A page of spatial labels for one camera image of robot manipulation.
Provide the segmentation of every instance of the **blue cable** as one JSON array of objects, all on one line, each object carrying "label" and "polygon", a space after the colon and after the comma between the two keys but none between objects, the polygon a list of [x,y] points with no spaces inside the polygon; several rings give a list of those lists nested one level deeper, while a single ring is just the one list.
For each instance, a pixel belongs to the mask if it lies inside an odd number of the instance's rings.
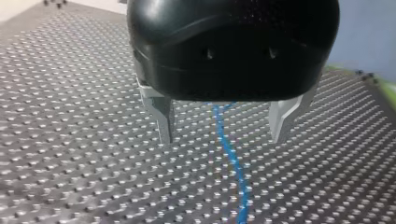
[{"label": "blue cable", "polygon": [[[231,108],[235,103],[231,103],[223,107],[222,112],[225,112],[227,109]],[[227,137],[224,134],[224,119],[220,114],[220,109],[218,105],[213,105],[213,111],[216,117],[216,124],[218,127],[218,135],[220,137],[220,141],[226,151],[228,158],[230,159],[233,168],[235,169],[236,176],[238,177],[238,185],[242,190],[242,200],[239,208],[239,215],[237,224],[247,224],[248,223],[248,186],[246,184],[244,174],[242,171],[242,167],[239,163],[239,160],[236,154],[233,152],[231,144]]]}]

